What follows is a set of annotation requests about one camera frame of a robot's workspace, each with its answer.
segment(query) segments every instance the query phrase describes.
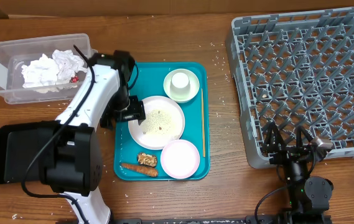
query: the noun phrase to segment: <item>gray dish rack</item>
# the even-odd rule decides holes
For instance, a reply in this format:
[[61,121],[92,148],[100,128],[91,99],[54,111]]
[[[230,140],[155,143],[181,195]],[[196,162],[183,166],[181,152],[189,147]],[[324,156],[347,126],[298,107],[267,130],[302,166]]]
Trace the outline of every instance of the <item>gray dish rack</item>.
[[354,157],[354,7],[238,17],[225,46],[252,167],[271,166],[271,122],[289,145],[302,125],[332,140],[327,158]]

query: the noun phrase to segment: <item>crumpled paper towel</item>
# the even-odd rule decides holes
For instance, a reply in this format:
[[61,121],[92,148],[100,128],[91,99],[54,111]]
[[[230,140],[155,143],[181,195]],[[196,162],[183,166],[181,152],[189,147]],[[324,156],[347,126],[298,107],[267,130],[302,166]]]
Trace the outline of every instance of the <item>crumpled paper towel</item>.
[[79,71],[87,72],[87,69],[83,67],[83,59],[80,56],[74,55],[71,50],[66,50],[64,52],[55,50],[52,53],[52,58],[55,60],[59,68],[59,83],[57,84],[68,83]]
[[[22,66],[22,74],[25,80],[23,88],[32,88],[40,86],[61,85],[69,83],[77,72],[87,72],[83,67],[84,61],[77,55],[73,55],[71,50],[64,52],[55,50],[52,58],[45,54],[38,60],[34,60],[29,66]],[[48,91],[58,91],[60,86],[35,90],[39,93]]]
[[[58,65],[55,61],[42,54],[40,59],[32,61],[29,66],[22,65],[22,75],[25,79],[23,88],[54,85],[58,80],[58,72]],[[48,88],[36,91],[47,93],[57,90],[56,88]]]

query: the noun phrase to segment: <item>teal tray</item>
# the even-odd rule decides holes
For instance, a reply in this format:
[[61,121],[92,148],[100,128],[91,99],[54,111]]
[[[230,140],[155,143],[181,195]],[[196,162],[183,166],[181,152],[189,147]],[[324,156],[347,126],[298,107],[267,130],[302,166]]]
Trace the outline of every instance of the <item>teal tray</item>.
[[[167,96],[163,90],[165,76],[177,68],[185,68],[196,74],[200,82],[200,89],[197,95],[188,103],[179,104],[185,115],[185,129],[181,139],[193,143],[200,153],[200,165],[196,173],[187,180],[200,180],[210,171],[210,128],[208,122],[208,94],[207,94],[207,74],[202,65],[196,62],[150,62],[137,63],[139,67],[139,77],[130,91],[130,95],[137,95],[139,100],[149,96]],[[206,157],[203,157],[202,139],[202,89],[204,100],[204,126]],[[156,169],[159,171],[158,177],[148,177],[137,172],[123,169],[121,162],[137,164],[137,155],[140,152],[157,156]],[[123,180],[175,180],[168,176],[160,163],[161,150],[149,150],[138,145],[128,131],[128,123],[118,123],[116,125],[116,139],[114,143],[114,172]]]

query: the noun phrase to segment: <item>white plastic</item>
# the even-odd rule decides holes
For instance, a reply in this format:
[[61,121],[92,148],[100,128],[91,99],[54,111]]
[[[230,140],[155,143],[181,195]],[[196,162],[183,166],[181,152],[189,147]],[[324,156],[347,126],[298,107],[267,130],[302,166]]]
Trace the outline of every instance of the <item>white plastic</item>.
[[182,136],[185,128],[185,116],[182,112],[181,107],[170,98],[164,96],[150,96],[142,100],[145,107],[146,116],[152,110],[166,110],[171,114],[172,120],[175,124],[175,129],[173,133],[168,133],[168,135],[158,136],[151,134],[144,134],[140,125],[138,125],[138,120],[128,121],[128,130],[133,137],[134,141],[140,146],[146,149],[161,150],[173,140],[179,139]]
[[[22,65],[30,65],[42,54],[51,57],[54,50],[72,50],[76,45],[88,58],[92,55],[90,39],[86,34],[57,35],[22,40],[0,42],[0,96],[6,103],[34,103],[72,99],[85,78],[85,73],[78,72],[80,83],[67,83],[35,88],[23,88]],[[35,90],[55,87],[58,92],[39,93]]]
[[[65,192],[63,194],[70,195],[77,200],[79,206],[82,208],[85,218],[94,224],[108,224],[110,220],[110,209],[105,205],[100,189],[97,187],[94,191],[91,191],[87,197],[78,193]],[[72,201],[66,199],[73,211],[78,217],[78,223],[84,224],[76,205],[72,205]]]
[[[69,124],[71,126],[79,126],[85,123],[89,127],[96,129],[106,105],[120,87],[119,73],[117,70],[106,65],[94,65],[93,69],[95,72],[95,84],[83,106],[78,111],[77,116],[74,117]],[[66,108],[56,120],[60,120],[61,124],[66,122],[86,94],[90,83],[91,70],[88,69],[82,87],[79,89],[72,102],[70,102],[68,108]]]

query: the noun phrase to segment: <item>black mechanical part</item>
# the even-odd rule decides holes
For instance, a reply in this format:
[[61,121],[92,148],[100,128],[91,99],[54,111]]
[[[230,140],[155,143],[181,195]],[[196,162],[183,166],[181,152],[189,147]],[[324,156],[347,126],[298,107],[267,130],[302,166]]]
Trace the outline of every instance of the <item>black mechanical part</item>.
[[[190,219],[168,219],[168,220],[142,220],[142,224],[244,224],[244,218],[190,218]],[[138,224],[125,219],[115,224]]]
[[[0,184],[21,182],[31,160],[39,151],[37,127],[40,122],[10,124],[0,128]],[[27,176],[39,180],[36,164]]]
[[[275,215],[259,215],[258,216],[259,221],[261,224],[273,224],[277,220],[277,216]],[[254,215],[248,215],[246,216],[246,223],[247,224],[256,224],[256,218]]]
[[112,120],[130,121],[137,119],[142,122],[146,119],[145,109],[142,101],[137,96],[129,95],[128,81],[134,70],[135,60],[129,52],[116,50],[113,55],[94,54],[90,63],[98,65],[108,65],[119,71],[120,87],[116,94],[112,96],[106,106],[101,120],[102,128],[113,129]]
[[[308,144],[304,145],[302,135]],[[283,168],[287,184],[285,188],[289,191],[291,203],[291,208],[283,209],[271,223],[332,223],[330,217],[324,217],[323,212],[329,209],[333,183],[322,177],[310,177],[310,173],[315,163],[325,158],[333,144],[328,139],[313,138],[302,126],[296,128],[296,138],[295,146],[287,146],[276,124],[268,125],[263,152],[271,157],[270,164]],[[308,170],[307,164],[311,161],[312,167]],[[270,222],[269,219],[257,222],[255,218],[254,221],[261,224]]]
[[[79,224],[79,220],[61,220],[59,222],[55,222],[55,224]],[[115,220],[114,220],[114,215],[113,215],[113,211],[112,209],[110,210],[110,219],[109,219],[109,223],[106,223],[106,224],[115,224]]]
[[[45,123],[38,128],[42,147],[61,124]],[[88,196],[102,175],[102,158],[95,129],[82,124],[69,126],[39,160],[40,181],[55,193],[75,192]]]

